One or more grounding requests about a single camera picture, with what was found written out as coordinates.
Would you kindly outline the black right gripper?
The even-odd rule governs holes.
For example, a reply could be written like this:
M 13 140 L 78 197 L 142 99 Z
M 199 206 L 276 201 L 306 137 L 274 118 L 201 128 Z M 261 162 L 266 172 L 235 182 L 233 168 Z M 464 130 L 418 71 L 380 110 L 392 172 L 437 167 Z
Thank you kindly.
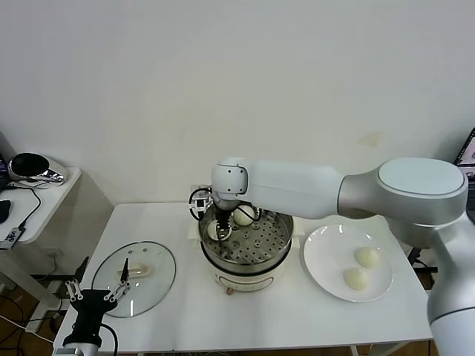
M 234 202 L 215 202 L 215 217 L 217 220 L 217 239 L 218 240 L 227 240 L 232 233 L 232 224 L 230 217 L 232 212 L 235 209 Z M 255 209 L 255 218 L 254 222 L 257 222 L 261 219 L 261 210 L 259 208 Z

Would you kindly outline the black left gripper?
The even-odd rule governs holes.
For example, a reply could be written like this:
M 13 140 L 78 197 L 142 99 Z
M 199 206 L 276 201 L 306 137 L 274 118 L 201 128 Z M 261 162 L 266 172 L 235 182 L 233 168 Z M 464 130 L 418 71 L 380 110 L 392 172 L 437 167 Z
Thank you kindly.
M 64 339 L 62 345 L 70 343 L 89 343 L 100 347 L 102 339 L 99 336 L 102 319 L 105 314 L 117 307 L 119 300 L 129 289 L 128 261 L 125 259 L 117 287 L 108 290 L 86 289 L 81 291 L 80 283 L 85 274 L 89 257 L 86 257 L 76 269 L 73 277 L 65 282 L 71 305 L 77 312 L 73 331 Z

